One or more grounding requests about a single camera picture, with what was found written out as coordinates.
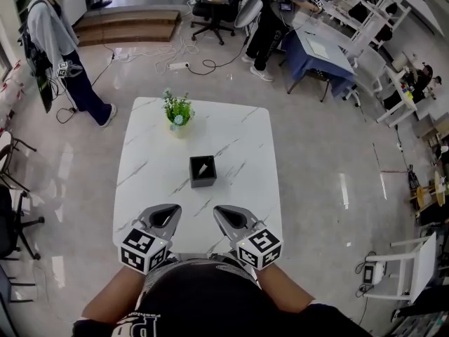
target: marble table top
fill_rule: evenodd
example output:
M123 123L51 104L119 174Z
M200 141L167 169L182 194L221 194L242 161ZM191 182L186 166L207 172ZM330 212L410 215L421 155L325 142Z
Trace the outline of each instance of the marble table top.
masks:
M281 205L269 113L259 107L192 101L196 113L185 139L170 134L161 98L137 98L126 130L114 206L114 243L147 207L179 204L175 253L230 250L213 208L252 211L282 237ZM217 180L192 189L189 158L215 156Z

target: black shirt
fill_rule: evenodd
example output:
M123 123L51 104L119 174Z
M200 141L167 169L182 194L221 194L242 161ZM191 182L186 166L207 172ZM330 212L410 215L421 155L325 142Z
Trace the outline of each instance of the black shirt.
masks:
M326 305L310 305L300 314L282 312L244 270L190 260L151 273L136 311L117 325L81 320L73 336L331 336L336 331L370 335Z
M50 5L55 9L55 12L56 12L56 15L58 15L58 17L59 18L61 18L61 15L62 15L62 8L61 8L61 5L60 4L58 4L57 2L56 2L56 0L53 0L55 3L54 4L52 4L52 3L50 3L49 1L49 3L50 3Z
M424 75L424 72L422 70L417 70L418 80L415 82L413 73L410 72L409 74L405 75L405 79L409 86L413 86L415 89L412 92L413 95L413 101L415 103L418 103L424 98L424 90L429 85L429 82L431 81L431 77L428 77Z

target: white sneaker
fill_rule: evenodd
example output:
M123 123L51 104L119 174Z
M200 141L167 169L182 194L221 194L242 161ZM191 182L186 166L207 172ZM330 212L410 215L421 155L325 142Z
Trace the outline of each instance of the white sneaker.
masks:
M115 117L115 115L117 115L117 106L114 104L111 104L111 114L108 117L107 121L105 122L104 125L101 125L101 127L108 127L109 124L111 123L112 119Z
M243 62L245 62L245 63L247 63L247 64L253 64L254 62L255 62L255 59L253 59L253 58L250 58L248 55L243 55L242 57L241 57L241 60L243 61Z
M272 82L274 80L274 77L267 71L267 69L259 71L254 66L251 66L250 71L255 76L259 76L263 81Z

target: wooden step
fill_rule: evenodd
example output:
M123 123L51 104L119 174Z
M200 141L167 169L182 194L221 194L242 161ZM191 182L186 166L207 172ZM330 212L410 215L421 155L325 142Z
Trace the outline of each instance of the wooden step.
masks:
M110 13L82 18L74 27L79 33L97 27L127 26L127 25L176 25L180 19L179 11L172 10L145 10L127 11L123 13Z
M79 32L79 45L91 46L121 42L160 41L169 42L176 25L125 25L87 29Z

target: green plant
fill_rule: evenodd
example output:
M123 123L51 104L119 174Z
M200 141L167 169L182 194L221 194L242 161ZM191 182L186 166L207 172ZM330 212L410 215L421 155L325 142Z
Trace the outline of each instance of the green plant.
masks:
M186 93L183 98L174 98L169 88L163 91L163 108L167 118L176 126L184 126L193 117L188 97L189 93Z

